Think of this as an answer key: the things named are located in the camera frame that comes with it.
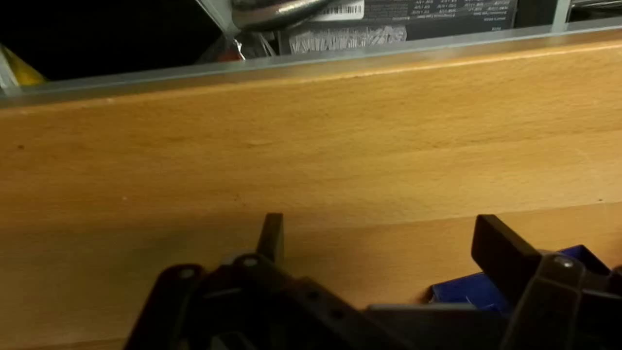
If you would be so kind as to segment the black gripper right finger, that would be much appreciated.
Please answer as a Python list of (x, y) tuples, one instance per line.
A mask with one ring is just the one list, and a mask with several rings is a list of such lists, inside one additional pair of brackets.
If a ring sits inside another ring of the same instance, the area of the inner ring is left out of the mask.
[(512, 305), (500, 350), (622, 350), (621, 270), (543, 252), (479, 213), (471, 256)]

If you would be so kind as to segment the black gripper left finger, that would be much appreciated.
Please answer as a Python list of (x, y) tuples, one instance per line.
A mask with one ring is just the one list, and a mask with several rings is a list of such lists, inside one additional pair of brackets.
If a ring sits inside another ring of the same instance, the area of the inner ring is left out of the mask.
[(160, 272), (123, 350), (415, 350), (415, 343), (310, 277), (283, 268), (284, 215), (257, 248), (214, 270)]

